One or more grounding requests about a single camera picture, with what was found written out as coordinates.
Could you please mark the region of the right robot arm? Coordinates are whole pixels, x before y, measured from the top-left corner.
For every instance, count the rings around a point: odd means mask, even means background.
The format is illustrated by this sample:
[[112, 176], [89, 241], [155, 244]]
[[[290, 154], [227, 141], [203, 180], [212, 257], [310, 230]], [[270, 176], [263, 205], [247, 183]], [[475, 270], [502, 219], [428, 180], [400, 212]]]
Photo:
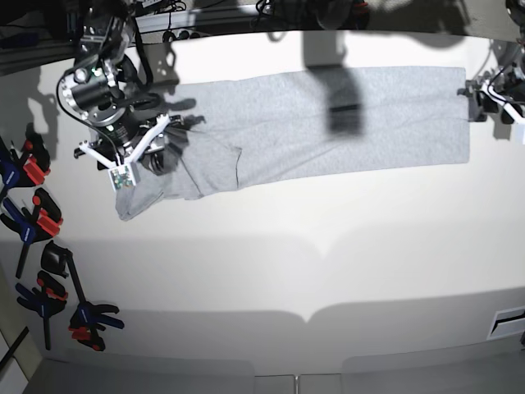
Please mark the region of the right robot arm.
[[165, 110], [153, 91], [137, 21], [160, 7], [160, 1], [88, 1], [74, 63], [57, 82], [62, 111], [94, 134], [80, 142], [75, 158], [93, 158], [114, 190], [136, 186], [140, 166], [157, 176], [175, 166], [167, 129], [183, 120]]

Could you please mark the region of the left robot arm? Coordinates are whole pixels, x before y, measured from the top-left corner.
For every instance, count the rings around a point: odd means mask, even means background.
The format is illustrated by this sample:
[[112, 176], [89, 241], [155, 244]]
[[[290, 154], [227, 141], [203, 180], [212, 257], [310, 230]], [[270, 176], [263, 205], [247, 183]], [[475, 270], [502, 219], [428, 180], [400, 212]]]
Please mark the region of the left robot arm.
[[498, 58], [498, 66], [467, 80], [458, 94], [468, 100], [468, 120], [485, 122], [497, 115], [510, 127], [509, 136], [524, 143], [524, 2], [506, 1], [505, 10], [519, 36]]

